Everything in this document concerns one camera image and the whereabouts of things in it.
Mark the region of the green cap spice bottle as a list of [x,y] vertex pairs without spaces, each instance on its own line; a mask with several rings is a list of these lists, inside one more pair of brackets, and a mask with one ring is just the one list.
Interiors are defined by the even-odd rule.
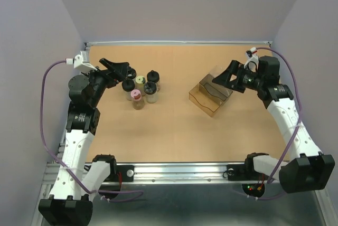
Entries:
[[137,90],[141,92],[142,96],[145,96],[145,91],[144,91],[144,84],[146,83],[146,79],[144,76],[137,76],[135,78],[135,87]]

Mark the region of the pink cap spice bottle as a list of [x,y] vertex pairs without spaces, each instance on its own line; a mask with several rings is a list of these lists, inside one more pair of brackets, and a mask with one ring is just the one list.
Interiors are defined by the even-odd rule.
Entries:
[[134,89],[130,92],[132,99],[132,105],[135,110],[141,110],[145,106],[144,98],[138,89]]

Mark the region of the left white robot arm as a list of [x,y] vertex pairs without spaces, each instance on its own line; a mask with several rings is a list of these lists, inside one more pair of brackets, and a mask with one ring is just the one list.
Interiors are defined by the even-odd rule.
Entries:
[[80,70],[68,82],[69,108],[65,126],[62,158],[50,155],[59,163],[57,179],[46,199],[39,201],[39,212],[50,225],[88,225],[93,213],[93,200],[104,180],[117,176],[116,159],[97,155],[87,174],[85,163],[95,137],[100,111],[98,103],[106,89],[115,87],[127,77],[128,62],[100,59],[104,70],[90,63],[76,63],[76,58],[57,61]]

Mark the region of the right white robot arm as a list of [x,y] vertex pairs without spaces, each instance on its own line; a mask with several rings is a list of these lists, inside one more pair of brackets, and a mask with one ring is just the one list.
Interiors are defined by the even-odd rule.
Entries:
[[212,82],[241,93],[246,89],[257,92],[286,143],[284,153],[289,162],[284,162],[284,156],[276,159],[266,153],[251,153],[243,165],[244,175],[256,178],[264,174],[269,181],[277,180],[288,194],[324,189],[335,166],[333,156],[323,154],[303,125],[291,90],[279,81],[279,60],[262,56],[256,67],[252,71],[248,62],[233,60]]

